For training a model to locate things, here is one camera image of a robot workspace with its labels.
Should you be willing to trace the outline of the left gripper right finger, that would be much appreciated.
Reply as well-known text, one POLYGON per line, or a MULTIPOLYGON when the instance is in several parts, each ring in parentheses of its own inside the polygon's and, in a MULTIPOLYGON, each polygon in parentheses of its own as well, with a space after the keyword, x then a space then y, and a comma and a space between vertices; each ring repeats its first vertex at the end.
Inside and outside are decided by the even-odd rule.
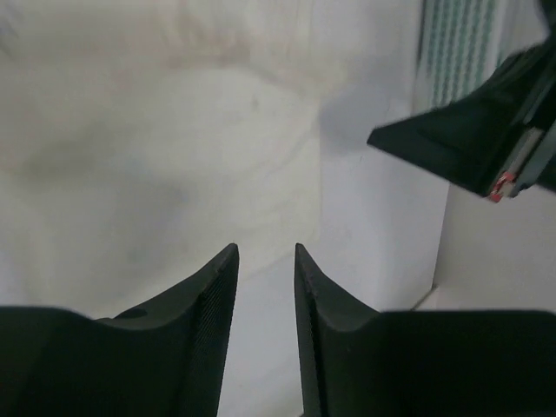
POLYGON ((306 416, 552 416, 555 316, 379 312, 295 248, 306 416))

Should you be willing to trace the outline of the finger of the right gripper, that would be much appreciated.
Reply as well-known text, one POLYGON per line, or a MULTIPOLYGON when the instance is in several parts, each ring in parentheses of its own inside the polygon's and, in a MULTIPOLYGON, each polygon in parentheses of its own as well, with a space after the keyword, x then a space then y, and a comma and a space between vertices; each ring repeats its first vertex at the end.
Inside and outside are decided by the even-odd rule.
POLYGON ((375 128, 368 145, 488 198, 513 148, 512 120, 542 68, 541 49, 510 56, 458 101, 375 128))

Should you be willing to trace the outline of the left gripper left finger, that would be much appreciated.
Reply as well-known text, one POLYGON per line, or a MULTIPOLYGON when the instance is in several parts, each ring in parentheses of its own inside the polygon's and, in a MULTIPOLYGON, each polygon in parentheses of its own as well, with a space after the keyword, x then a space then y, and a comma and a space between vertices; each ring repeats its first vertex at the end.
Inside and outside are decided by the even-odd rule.
POLYGON ((228 245, 113 318, 2 308, 2 415, 216 415, 238 269, 239 249, 228 245))

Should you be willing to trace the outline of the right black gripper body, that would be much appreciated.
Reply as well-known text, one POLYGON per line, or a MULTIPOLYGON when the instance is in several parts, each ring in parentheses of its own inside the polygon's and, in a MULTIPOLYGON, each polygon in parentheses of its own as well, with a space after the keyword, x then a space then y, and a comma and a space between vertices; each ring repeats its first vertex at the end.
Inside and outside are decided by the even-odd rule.
POLYGON ((500 202, 531 188, 555 154, 555 38, 542 45, 542 68, 512 120, 511 153, 504 161, 488 199, 500 202))

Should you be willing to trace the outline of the cream white t-shirt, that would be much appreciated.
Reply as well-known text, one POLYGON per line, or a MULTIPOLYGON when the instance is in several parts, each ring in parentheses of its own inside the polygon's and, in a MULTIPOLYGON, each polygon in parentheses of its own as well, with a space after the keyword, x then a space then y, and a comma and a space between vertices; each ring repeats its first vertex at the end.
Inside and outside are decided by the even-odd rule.
POLYGON ((113 314, 321 222, 325 105, 404 83, 402 1, 4 1, 1 273, 113 314))

